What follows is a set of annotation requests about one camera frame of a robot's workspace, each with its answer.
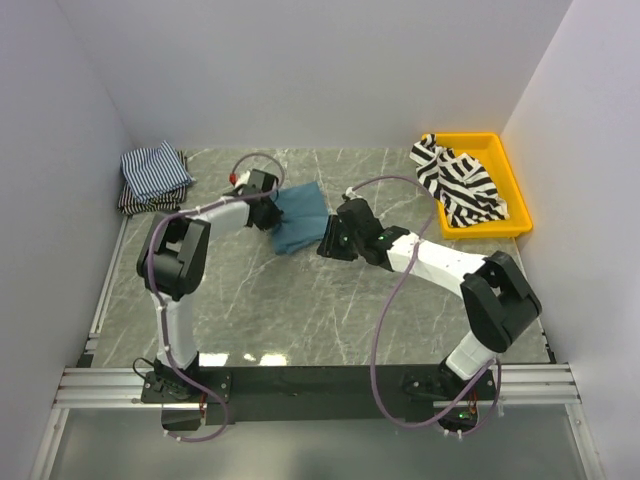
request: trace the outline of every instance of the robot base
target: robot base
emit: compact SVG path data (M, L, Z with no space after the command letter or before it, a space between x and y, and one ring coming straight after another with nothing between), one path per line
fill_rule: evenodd
M382 399L392 415L419 422L435 414L433 402L452 400L438 365L376 367ZM247 421L346 420L383 418L371 393L368 366L203 367L194 380L225 399L232 423ZM475 388L479 401L493 400L491 372ZM147 373L142 403L194 403L199 393L178 397L153 371ZM207 425L220 425L223 411L207 399ZM163 410L167 430L195 430L197 409Z

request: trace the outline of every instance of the striped shirt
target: striped shirt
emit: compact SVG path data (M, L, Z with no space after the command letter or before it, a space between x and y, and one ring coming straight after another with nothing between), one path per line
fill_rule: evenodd
M507 202L482 164L466 153L436 145L434 134L425 135L409 157L418 164L418 180L442 202L452 227L468 227L491 220L508 220Z
M167 142L158 148L138 148L122 155L122 173L133 196L140 203L186 187L193 178L180 163L180 157Z
M180 163L187 168L187 157L184 153L176 152L180 157ZM123 215L135 215L142 212L155 212L158 210L173 211L179 210L180 204L187 198L187 187L178 187L175 190L164 193L159 197L152 198L147 203L139 202L134 197L131 187L127 182L124 183L122 193L118 199L118 211Z

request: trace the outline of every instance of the black metal bar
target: black metal bar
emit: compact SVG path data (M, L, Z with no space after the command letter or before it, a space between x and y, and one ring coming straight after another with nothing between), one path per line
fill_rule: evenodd
M439 382L438 365L381 365L378 388L389 412L420 421L433 415L433 402L452 400ZM198 381L228 394L232 422L382 418L371 392L369 367L204 367ZM487 372L475 389L478 400L492 400L495 388ZM152 372L143 403L197 403L160 395ZM206 423L222 422L222 408L207 404Z

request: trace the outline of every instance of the black and white striped cloth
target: black and white striped cloth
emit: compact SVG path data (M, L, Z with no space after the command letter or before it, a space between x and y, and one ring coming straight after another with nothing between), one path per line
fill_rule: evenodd
M180 163L187 168L187 157L184 153L176 152ZM180 208L180 204L187 198L187 187L178 187L175 190L152 198L147 203L139 202L131 191L129 183L125 182L120 198L118 199L118 211L123 215L135 215L136 213L155 212L159 210L173 211Z
M436 144L434 134L413 145L409 157L418 167L418 180L440 200L452 227L468 227L491 220L508 220L507 202L482 164L466 153Z

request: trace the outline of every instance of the blue cloth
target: blue cloth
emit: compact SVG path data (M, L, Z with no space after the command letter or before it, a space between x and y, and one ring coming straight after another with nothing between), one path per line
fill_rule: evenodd
M322 240L329 211L317 182L282 189L275 204L282 210L282 223L271 232L277 255L292 254Z
M158 148L138 148L120 158L122 173L140 203L193 182L178 153L167 142Z

